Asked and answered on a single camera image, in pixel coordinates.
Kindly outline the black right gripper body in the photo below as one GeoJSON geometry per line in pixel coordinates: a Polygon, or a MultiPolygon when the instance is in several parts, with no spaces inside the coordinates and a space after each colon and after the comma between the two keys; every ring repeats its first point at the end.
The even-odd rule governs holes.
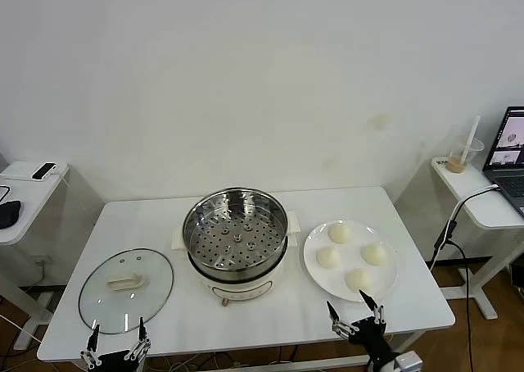
{"type": "Polygon", "coordinates": [[[348,341],[363,346],[373,364],[387,364],[399,355],[384,339],[385,324],[368,317],[353,322],[351,326],[358,330],[349,336],[348,341]]]}

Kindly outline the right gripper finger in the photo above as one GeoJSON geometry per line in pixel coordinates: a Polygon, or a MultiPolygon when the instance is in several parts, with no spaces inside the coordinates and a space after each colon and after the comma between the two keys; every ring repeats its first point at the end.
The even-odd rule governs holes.
{"type": "Polygon", "coordinates": [[[386,325],[386,321],[384,318],[384,307],[379,306],[375,300],[369,296],[365,291],[362,289],[359,290],[360,296],[363,298],[365,304],[368,306],[370,311],[373,313],[373,323],[376,325],[386,325]]]}
{"type": "Polygon", "coordinates": [[[354,327],[343,322],[330,302],[327,302],[328,313],[332,322],[332,331],[341,338],[349,339],[356,333],[354,327]]]}

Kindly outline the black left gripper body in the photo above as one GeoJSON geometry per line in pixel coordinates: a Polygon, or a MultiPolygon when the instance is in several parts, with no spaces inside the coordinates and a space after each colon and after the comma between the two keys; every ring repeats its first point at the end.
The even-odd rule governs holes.
{"type": "Polygon", "coordinates": [[[122,350],[118,352],[112,352],[105,355],[101,355],[98,359],[102,362],[96,366],[97,372],[135,372],[139,368],[139,362],[137,359],[134,361],[129,358],[125,360],[125,356],[128,354],[128,350],[122,350]]]}

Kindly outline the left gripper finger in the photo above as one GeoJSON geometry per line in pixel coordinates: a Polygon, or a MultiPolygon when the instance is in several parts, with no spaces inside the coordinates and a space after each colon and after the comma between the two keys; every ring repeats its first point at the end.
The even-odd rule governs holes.
{"type": "Polygon", "coordinates": [[[151,347],[151,340],[147,336],[144,320],[141,317],[138,327],[138,341],[124,356],[126,361],[142,362],[151,347]]]}
{"type": "Polygon", "coordinates": [[[88,338],[86,349],[80,352],[80,356],[87,367],[98,367],[101,365],[101,361],[99,360],[99,357],[97,355],[97,341],[99,329],[100,325],[97,324],[92,334],[88,338]]]}

